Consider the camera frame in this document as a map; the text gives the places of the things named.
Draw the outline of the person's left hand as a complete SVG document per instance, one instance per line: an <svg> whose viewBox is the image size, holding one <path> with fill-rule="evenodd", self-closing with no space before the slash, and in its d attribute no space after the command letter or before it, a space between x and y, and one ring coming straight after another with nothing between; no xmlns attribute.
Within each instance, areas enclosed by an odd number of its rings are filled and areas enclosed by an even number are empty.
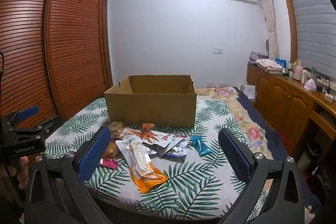
<svg viewBox="0 0 336 224"><path fill-rule="evenodd" d="M21 157L18 161L19 171L17 171L13 166L8 166L8 170L11 176L15 176L18 180L18 186L21 190L25 190L29 180L29 158ZM3 164L1 164L1 198L4 198L6 201L13 202L13 195L9 192L7 186L5 185L4 179L7 178L7 172Z"/></svg>

